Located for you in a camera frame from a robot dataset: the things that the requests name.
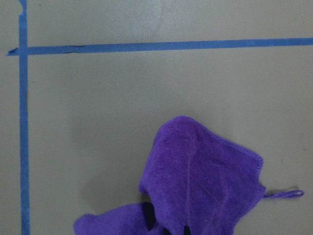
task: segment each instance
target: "purple cloth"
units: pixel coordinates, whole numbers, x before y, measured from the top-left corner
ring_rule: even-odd
[[[299,197],[295,190],[265,196],[263,160],[195,120],[180,116],[157,133],[139,191],[152,204],[132,204],[85,215],[76,235],[232,235],[263,197]]]

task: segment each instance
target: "vertical blue tape strip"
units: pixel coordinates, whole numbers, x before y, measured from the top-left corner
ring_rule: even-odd
[[[27,0],[20,0],[19,65],[20,65],[20,181],[22,235],[30,235],[29,164],[28,164],[28,111],[27,111]]]

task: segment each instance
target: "tape strip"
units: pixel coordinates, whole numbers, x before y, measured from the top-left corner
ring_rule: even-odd
[[[28,165],[28,111],[27,111],[27,0],[20,0],[19,65],[20,65],[20,181],[22,235],[30,235],[29,165]]]
[[[197,42],[165,42],[165,43],[133,43],[133,44],[103,44],[84,46],[55,46],[55,47],[29,47],[28,55],[49,55],[66,53],[104,53],[126,51],[152,51],[152,50],[191,50],[191,49],[217,49],[240,47],[291,47],[311,46],[313,38],[282,38],[282,39],[248,39],[224,41],[197,41]],[[19,55],[16,48],[7,53],[7,56]]]

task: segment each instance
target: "blue painter's tape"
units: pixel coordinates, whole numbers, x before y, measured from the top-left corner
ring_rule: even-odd
[[[27,111],[27,0],[20,0],[19,65],[20,65],[20,181],[22,235],[30,235],[29,164],[28,164],[28,111]]]
[[[103,44],[85,46],[55,46],[29,47],[28,55],[49,55],[66,53],[104,53],[126,51],[156,51],[156,50],[191,50],[241,47],[291,47],[311,46],[313,38],[282,38],[282,39],[248,39],[224,41],[196,42],[165,42],[165,43],[133,43],[133,44]],[[7,53],[8,56],[19,55],[16,48]]]

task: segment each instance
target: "gray surface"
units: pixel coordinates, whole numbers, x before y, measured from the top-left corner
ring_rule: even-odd
[[[29,44],[311,36],[310,1],[205,2],[34,0]],[[1,4],[0,234],[6,235],[20,231],[18,58],[3,55],[18,44],[20,6]],[[29,57],[32,234],[72,234],[83,213],[141,201],[137,183],[154,135],[177,115],[260,154],[268,190],[306,192],[261,201],[236,235],[313,234],[312,60],[313,47]]]

